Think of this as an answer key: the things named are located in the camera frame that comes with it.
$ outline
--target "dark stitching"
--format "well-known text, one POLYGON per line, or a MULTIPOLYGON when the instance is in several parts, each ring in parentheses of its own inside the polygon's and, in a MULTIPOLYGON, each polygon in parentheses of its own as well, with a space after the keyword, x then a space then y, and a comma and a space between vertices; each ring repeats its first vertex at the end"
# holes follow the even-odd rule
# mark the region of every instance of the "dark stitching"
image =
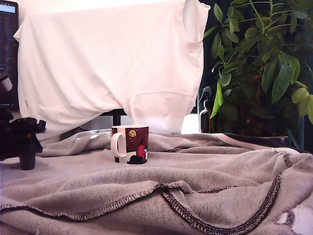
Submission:
POLYGON ((183 150, 183 149, 187 149, 187 148, 177 147, 177 148, 173 148, 170 150, 166 150, 165 153, 177 153, 178 151, 183 150))
POLYGON ((227 187, 223 187, 223 188, 213 188, 213 189, 209 189, 209 190, 198 191, 197 193, 218 193, 218 192, 221 192, 223 190, 230 189, 230 188, 236 188, 236 187, 237 186, 234 186, 234 187, 227 186, 227 187))
POLYGON ((193 228, 210 235, 245 235, 254 230, 260 223, 265 219, 266 215, 270 211, 272 205, 274 204, 278 191, 280 188, 281 176, 280 174, 273 181, 264 202, 261 204, 257 212, 245 223, 233 227, 233 228, 222 228, 213 226, 196 214, 194 214, 189 208, 184 207, 171 192, 163 192, 163 197, 170 205, 170 207, 190 226, 193 228))
POLYGON ((140 192, 140 193, 136 193, 133 195, 129 195, 127 197, 121 198, 117 201, 111 202, 101 208, 97 208, 97 209, 93 209, 91 211, 88 212, 83 212, 83 213, 79 213, 79 214, 67 214, 67 213, 60 213, 60 214, 50 214, 50 213, 46 213, 42 210, 40 210, 39 208, 36 207, 32 207, 32 206, 28 206, 28 205, 21 205, 21 206, 14 206, 12 204, 6 204, 6 205, 1 205, 0 206, 0 212, 4 213, 4 212, 13 212, 13 211, 29 211, 32 212, 34 214, 43 216, 43 217, 47 217, 47 218, 52 218, 52 219, 68 219, 70 221, 88 221, 88 220, 92 220, 95 218, 98 218, 100 216, 106 215, 110 212, 116 211, 126 205, 129 205, 130 203, 133 203, 139 199, 142 199, 144 197, 147 197, 149 195, 151 195, 153 192, 157 191, 157 190, 162 190, 163 188, 179 188, 180 190, 182 190, 180 188, 180 184, 175 183, 175 184, 171 184, 169 185, 165 185, 165 184, 161 184, 161 185, 157 185, 152 189, 149 189, 147 191, 144 192, 140 192))
POLYGON ((284 155, 284 162, 288 168, 293 166, 293 164, 290 160, 290 154, 289 153, 284 155))

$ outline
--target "potted plant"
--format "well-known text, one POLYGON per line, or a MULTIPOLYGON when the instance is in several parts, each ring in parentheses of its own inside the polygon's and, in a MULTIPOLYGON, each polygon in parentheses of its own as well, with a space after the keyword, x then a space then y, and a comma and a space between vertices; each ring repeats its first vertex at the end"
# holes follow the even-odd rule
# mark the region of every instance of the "potted plant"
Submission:
POLYGON ((305 115, 313 123, 312 7, 305 0, 234 0, 226 17, 215 4, 219 25, 204 35, 215 34, 215 132, 281 136, 295 134, 305 115), (253 14, 245 18, 248 7, 253 14))

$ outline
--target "dark background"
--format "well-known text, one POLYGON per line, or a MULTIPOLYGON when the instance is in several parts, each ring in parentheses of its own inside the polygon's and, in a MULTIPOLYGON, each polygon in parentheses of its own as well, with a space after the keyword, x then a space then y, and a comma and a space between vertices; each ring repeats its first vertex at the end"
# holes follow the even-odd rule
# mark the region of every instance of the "dark background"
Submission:
POLYGON ((15 13, 0 11, 0 71, 7 72, 13 88, 0 93, 0 107, 11 111, 19 110, 18 99, 18 46, 13 38, 19 27, 19 10, 16 2, 0 0, 0 4, 15 7, 15 13))

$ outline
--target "white sheet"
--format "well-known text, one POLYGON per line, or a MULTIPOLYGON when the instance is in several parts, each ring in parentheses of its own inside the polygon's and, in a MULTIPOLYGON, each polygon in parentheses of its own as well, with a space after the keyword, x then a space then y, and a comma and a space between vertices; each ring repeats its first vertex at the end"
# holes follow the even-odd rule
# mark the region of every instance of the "white sheet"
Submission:
POLYGON ((46 140, 123 108, 154 133, 180 133, 203 72, 209 6, 197 0, 27 17, 19 47, 22 117, 46 140))

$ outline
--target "spray nozzle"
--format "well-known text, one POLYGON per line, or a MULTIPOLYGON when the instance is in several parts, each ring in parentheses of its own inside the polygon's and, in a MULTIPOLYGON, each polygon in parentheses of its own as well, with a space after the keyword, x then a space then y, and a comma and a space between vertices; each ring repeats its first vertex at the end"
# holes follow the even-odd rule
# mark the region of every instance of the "spray nozzle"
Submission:
POLYGON ((199 100, 199 102, 210 101, 212 94, 213 93, 212 93, 211 87, 204 88, 204 90, 202 92, 201 99, 199 100))

